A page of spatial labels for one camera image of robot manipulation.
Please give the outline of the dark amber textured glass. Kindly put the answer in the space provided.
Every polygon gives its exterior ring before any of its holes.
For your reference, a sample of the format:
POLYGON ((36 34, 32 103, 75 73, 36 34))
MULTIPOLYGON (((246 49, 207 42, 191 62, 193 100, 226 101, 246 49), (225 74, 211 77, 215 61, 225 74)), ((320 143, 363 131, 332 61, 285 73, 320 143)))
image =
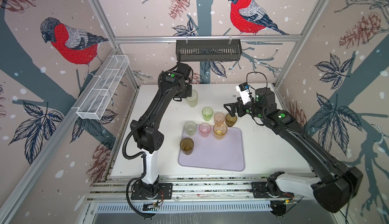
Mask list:
POLYGON ((225 116, 225 124, 228 127, 233 127, 237 122, 238 117, 237 116, 231 116, 230 113, 227 113, 225 116))

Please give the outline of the tall pale green glass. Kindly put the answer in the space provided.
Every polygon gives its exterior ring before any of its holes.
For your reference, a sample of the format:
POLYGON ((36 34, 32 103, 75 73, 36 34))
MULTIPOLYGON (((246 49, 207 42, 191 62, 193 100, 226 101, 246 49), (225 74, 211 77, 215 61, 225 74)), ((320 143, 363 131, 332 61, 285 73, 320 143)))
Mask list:
POLYGON ((185 100, 191 108, 196 107, 198 104, 198 92, 192 89, 191 96, 187 97, 185 100))

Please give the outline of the yellow faceted glass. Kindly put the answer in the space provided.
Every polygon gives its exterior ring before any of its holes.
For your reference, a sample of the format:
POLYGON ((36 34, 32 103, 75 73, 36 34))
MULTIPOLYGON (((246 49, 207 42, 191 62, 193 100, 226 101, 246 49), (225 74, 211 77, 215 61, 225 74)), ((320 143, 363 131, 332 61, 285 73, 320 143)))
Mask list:
POLYGON ((224 123, 216 123, 213 126, 213 132, 217 140, 222 140, 228 132, 228 127, 224 123))

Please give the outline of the pink faceted glass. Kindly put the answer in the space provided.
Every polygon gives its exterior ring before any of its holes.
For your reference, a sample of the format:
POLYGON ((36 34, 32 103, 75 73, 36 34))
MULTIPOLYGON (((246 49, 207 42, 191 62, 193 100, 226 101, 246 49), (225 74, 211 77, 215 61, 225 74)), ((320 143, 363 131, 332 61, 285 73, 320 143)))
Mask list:
POLYGON ((200 135, 204 138, 207 138, 211 133, 212 127, 209 123, 202 123, 199 125, 200 135))

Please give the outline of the pale green short glass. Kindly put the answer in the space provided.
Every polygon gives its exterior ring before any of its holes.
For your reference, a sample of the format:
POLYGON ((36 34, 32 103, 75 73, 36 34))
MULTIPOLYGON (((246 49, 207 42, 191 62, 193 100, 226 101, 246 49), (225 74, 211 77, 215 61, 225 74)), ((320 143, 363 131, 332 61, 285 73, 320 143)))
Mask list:
POLYGON ((197 125, 194 122, 190 121, 185 124, 184 129, 187 135, 193 136, 196 133, 197 125))

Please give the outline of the olive amber textured glass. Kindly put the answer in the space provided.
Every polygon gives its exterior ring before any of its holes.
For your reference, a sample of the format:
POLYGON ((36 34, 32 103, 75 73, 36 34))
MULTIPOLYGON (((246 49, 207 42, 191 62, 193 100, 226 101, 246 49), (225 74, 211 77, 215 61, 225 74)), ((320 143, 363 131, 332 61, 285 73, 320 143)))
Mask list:
POLYGON ((194 142, 191 138, 184 138, 180 142, 180 149, 185 155, 190 155, 193 152, 194 142))

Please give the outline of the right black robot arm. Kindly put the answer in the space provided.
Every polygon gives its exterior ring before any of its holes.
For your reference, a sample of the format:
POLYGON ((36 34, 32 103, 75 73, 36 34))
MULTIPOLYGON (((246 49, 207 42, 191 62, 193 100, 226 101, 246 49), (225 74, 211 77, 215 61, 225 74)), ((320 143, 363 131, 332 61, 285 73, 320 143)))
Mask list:
POLYGON ((358 193, 363 173, 356 167, 347 167, 308 136, 297 120, 287 111, 277 108, 275 93, 269 88, 258 88, 251 95, 248 85, 238 85, 236 102, 225 103, 224 108, 235 117, 251 116, 261 125, 294 147, 312 167, 316 177, 302 177, 277 171, 267 178, 269 195, 279 197, 294 193, 317 201, 325 210, 336 213, 349 204, 358 193))

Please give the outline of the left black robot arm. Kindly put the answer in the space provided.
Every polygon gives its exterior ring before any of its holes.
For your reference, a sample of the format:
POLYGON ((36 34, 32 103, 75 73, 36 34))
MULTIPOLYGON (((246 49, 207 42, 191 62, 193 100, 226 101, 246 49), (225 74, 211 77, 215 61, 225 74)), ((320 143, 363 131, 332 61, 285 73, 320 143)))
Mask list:
POLYGON ((150 106, 139 120, 130 123, 131 131, 123 142, 122 155, 127 160, 142 158, 143 173, 133 180, 140 197, 153 199, 159 194, 157 153, 164 141, 164 135, 159 131, 160 123, 172 100, 182 101, 192 96, 192 78, 193 69, 181 62, 161 72, 158 90, 150 106))

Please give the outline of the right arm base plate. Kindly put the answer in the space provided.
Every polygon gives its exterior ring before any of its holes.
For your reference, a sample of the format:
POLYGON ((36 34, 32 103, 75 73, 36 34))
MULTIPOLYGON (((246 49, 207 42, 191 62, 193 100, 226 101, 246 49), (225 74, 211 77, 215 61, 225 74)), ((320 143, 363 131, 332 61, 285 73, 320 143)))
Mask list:
POLYGON ((252 189, 254 198, 294 198, 294 194, 290 192, 282 192, 278 186, 272 182, 252 182, 252 189))

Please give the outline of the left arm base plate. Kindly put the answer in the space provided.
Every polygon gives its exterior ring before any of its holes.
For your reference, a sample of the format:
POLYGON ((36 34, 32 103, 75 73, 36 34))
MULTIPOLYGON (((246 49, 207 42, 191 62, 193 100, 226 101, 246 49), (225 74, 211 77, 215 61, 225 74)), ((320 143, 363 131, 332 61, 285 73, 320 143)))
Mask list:
POLYGON ((140 182, 135 183, 130 190, 131 200, 170 200, 173 185, 171 183, 155 183, 152 185, 140 182))

